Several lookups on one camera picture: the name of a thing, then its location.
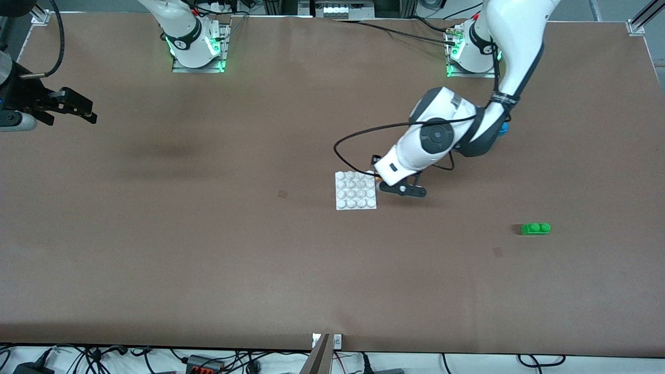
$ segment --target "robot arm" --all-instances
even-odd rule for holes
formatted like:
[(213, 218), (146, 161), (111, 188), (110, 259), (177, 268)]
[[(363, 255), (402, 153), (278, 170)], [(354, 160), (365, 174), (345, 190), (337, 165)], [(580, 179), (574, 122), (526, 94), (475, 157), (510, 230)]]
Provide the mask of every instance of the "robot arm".
[(418, 173), (453, 149), (463, 156), (474, 157), (491, 148), (540, 60), (545, 25), (559, 1), (485, 0), (475, 24), (465, 27), (475, 45), (475, 50), (467, 46), (466, 51), (482, 56), (487, 54), (483, 50), (492, 41), (498, 46), (506, 66), (499, 92), (493, 93), (483, 108), (445, 88), (428, 91), (412, 111), (410, 122), (458, 120), (474, 115), (475, 118), (443, 125), (410, 126), (374, 165), (387, 185), (393, 186)]
[(205, 66), (221, 53), (219, 22), (194, 16), (182, 0), (137, 1), (157, 19), (171, 52), (183, 66)]
[[(0, 17), (22, 17), (36, 3), (37, 0), (0, 0)], [(44, 87), (41, 78), (55, 72), (59, 63), (60, 59), (47, 73), (34, 74), (0, 47), (0, 132), (30, 131), (38, 121), (52, 126), (55, 118), (48, 112), (72, 114), (89, 123), (97, 122), (90, 99), (68, 87), (59, 91)]]

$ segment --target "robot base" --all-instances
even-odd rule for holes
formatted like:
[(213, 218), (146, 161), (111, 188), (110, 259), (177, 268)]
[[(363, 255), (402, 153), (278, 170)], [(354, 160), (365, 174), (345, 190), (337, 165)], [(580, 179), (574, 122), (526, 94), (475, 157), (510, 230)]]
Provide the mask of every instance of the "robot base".
[(215, 56), (208, 64), (198, 67), (198, 68), (189, 68), (183, 66), (179, 63), (176, 58), (173, 58), (173, 65), (171, 71), (173, 73), (224, 73), (226, 70), (226, 58), (229, 52), (229, 36), (231, 34), (231, 27), (225, 23), (218, 23), (218, 21), (213, 22), (215, 26), (215, 32), (213, 35), (216, 37), (216, 41), (210, 41), (209, 46), (215, 52), (219, 49), (219, 54)]
[[(446, 76), (447, 77), (465, 77), (465, 78), (491, 78), (494, 79), (494, 68), (492, 67), (492, 62), (488, 62), (487, 65), (491, 66), (488, 71), (482, 73), (475, 73), (464, 69), (456, 61), (456, 57), (460, 56), (462, 49), (466, 45), (464, 40), (464, 24), (455, 25), (450, 27), (444, 33), (444, 40), (451, 41), (455, 45), (446, 45)], [(491, 61), (492, 56), (488, 55), (487, 58)]]

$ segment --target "green block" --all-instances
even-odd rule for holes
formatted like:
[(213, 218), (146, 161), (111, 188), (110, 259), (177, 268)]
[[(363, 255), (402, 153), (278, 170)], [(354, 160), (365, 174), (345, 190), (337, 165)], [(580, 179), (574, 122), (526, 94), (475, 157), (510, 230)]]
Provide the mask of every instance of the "green block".
[(549, 224), (524, 224), (522, 225), (522, 235), (547, 235), (551, 228)]

